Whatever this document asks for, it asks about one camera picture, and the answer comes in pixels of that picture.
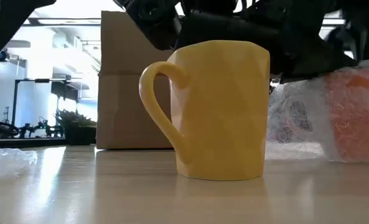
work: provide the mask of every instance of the desk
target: desk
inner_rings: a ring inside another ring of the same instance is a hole
[[[38,148],[0,179],[0,223],[369,223],[369,165],[267,161],[238,182],[176,174],[173,151]]]

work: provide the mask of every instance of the mug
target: mug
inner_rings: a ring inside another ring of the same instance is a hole
[[[208,180],[263,174],[269,63],[269,52],[256,44],[213,40],[183,47],[145,69],[140,97],[172,143],[178,173]],[[154,95],[158,73],[170,79],[172,122]]]

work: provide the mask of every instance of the potted plant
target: potted plant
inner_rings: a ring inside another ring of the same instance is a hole
[[[55,115],[64,128],[65,139],[71,146],[86,146],[95,142],[96,122],[72,111],[59,111]]]

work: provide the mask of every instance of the crumpled plastic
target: crumpled plastic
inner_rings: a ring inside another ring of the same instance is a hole
[[[36,163],[35,151],[0,149],[0,178],[17,177]]]
[[[278,85],[269,100],[266,159],[369,162],[369,63]]]

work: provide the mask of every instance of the black robotic arm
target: black robotic arm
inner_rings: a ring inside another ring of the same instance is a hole
[[[38,7],[55,0],[0,0],[0,51]],[[369,59],[369,0],[260,0],[241,12],[237,0],[114,0],[160,50],[206,40],[245,40],[270,51],[281,83],[312,78]],[[185,16],[175,6],[181,4]],[[342,10],[345,25],[327,41],[324,16]],[[352,50],[355,60],[344,54]]]

